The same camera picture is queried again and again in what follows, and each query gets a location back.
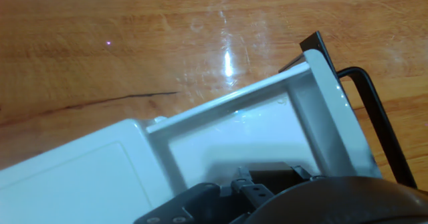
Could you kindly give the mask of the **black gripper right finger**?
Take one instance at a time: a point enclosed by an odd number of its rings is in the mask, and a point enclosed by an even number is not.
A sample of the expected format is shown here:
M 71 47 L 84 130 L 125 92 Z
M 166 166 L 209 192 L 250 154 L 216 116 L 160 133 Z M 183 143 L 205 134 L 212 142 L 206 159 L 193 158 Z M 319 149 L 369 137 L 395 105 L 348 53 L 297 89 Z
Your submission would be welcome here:
M 295 172 L 296 176 L 302 181 L 312 180 L 312 175 L 300 165 L 292 166 L 292 170 Z

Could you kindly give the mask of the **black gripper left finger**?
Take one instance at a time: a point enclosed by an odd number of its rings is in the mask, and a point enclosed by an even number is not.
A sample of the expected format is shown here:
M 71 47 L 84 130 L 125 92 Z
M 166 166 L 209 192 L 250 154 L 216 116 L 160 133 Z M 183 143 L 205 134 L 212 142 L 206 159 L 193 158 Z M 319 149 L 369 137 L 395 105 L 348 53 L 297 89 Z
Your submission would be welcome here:
M 270 173 L 242 167 L 228 185 L 199 183 L 139 217 L 134 224 L 244 223 L 274 196 L 265 186 Z

